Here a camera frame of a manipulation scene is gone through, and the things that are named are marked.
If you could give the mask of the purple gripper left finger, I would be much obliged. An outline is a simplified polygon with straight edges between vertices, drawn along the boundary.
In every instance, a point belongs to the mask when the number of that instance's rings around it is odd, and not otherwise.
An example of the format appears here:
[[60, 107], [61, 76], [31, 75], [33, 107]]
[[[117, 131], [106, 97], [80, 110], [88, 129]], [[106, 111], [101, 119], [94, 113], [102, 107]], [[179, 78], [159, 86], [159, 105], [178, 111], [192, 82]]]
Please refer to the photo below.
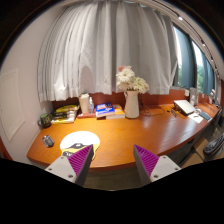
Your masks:
[[69, 157], [59, 156], [46, 171], [83, 186], [93, 157], [93, 146], [85, 146]]

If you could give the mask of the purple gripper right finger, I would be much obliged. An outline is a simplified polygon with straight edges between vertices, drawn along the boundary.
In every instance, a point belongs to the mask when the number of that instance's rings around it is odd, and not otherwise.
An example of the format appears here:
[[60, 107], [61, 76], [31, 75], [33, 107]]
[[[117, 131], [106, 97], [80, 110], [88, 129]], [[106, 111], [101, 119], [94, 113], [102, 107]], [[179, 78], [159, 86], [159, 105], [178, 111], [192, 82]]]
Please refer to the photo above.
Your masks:
[[168, 156], [157, 156], [138, 145], [134, 145], [133, 155], [143, 185], [157, 181], [180, 170], [180, 167]]

